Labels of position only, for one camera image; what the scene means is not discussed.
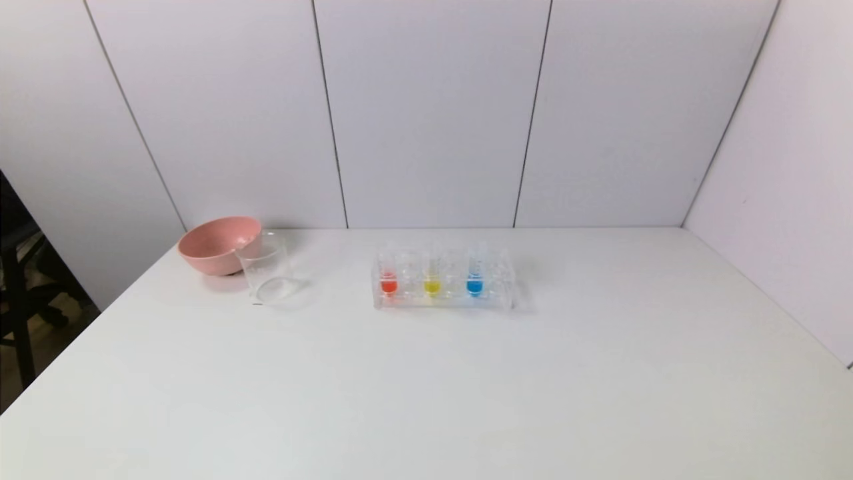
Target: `test tube with yellow liquid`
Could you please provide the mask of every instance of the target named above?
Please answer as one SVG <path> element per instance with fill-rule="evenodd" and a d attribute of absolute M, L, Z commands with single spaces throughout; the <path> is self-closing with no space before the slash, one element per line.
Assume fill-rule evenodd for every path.
<path fill-rule="evenodd" d="M 430 254 L 426 261 L 424 291 L 429 296 L 437 296 L 438 292 L 441 291 L 441 260 L 435 251 Z"/>

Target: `floor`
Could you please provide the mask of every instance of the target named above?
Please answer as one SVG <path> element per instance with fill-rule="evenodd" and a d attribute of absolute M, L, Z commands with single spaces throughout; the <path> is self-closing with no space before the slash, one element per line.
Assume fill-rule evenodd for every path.
<path fill-rule="evenodd" d="M 28 243 L 34 243 L 36 239 L 38 237 L 33 237 Z M 26 250 L 27 245 L 21 249 L 19 255 L 23 255 L 23 252 Z M 28 287 L 48 281 L 49 278 L 46 278 L 28 265 L 26 269 L 26 283 Z M 37 375 L 43 372 L 50 365 L 50 362 L 59 356 L 62 350 L 70 345 L 77 338 L 77 335 L 85 330 L 92 323 L 92 320 L 100 314 L 100 311 L 94 305 L 89 305 L 81 309 L 76 301 L 64 293 L 57 296 L 50 305 L 62 310 L 62 313 L 68 317 L 69 322 L 65 327 L 55 328 L 41 320 L 38 315 L 30 318 L 28 326 L 30 327 L 32 357 Z M 2 309 L 5 311 L 6 305 L 2 305 Z M 18 373 L 18 360 L 15 357 L 15 349 L 0 346 L 0 413 L 5 412 L 6 408 L 18 398 L 20 393 L 20 374 Z"/>

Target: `black chair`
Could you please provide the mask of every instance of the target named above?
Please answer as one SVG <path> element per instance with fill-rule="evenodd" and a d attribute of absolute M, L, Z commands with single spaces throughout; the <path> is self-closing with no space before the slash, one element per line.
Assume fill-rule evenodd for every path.
<path fill-rule="evenodd" d="M 15 347 L 20 370 L 20 382 L 23 388 L 29 386 L 36 377 L 35 365 L 32 360 L 32 345 L 27 321 L 38 314 L 44 321 L 54 327 L 68 325 L 68 318 L 59 308 L 51 307 L 49 303 L 60 293 L 68 293 L 81 304 L 91 303 L 83 288 L 74 279 L 71 272 L 62 263 L 59 255 L 53 250 L 50 242 L 42 235 L 30 249 L 18 259 L 18 249 L 33 235 L 40 232 L 38 225 L 20 203 L 15 191 L 6 181 L 2 181 L 2 220 L 3 232 L 0 238 L 0 253 L 3 258 L 4 287 L 0 297 L 7 303 L 9 310 L 0 316 L 0 344 Z M 36 261 L 38 270 L 54 282 L 26 287 L 26 265 Z M 3 338 L 9 333 L 14 340 Z"/>

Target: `test tube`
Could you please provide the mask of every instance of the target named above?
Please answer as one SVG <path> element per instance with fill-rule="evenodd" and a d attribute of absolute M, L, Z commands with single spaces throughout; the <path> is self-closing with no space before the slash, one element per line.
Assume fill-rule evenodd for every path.
<path fill-rule="evenodd" d="M 483 257 L 482 248 L 470 254 L 466 287 L 471 296 L 480 296 L 483 293 Z"/>
<path fill-rule="evenodd" d="M 397 262 L 388 253 L 379 255 L 379 286 L 384 296 L 394 296 L 397 292 Z"/>
<path fill-rule="evenodd" d="M 441 260 L 437 252 L 431 252 L 426 263 L 426 272 L 424 272 L 424 291 L 429 296 L 436 296 L 441 291 L 440 264 Z"/>

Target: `blue liquid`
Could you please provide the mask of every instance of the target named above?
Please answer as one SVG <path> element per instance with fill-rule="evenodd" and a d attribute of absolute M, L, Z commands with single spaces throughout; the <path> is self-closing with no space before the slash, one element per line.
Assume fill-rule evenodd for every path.
<path fill-rule="evenodd" d="M 475 274 L 468 275 L 467 288 L 471 296 L 480 296 L 483 293 L 483 278 Z"/>

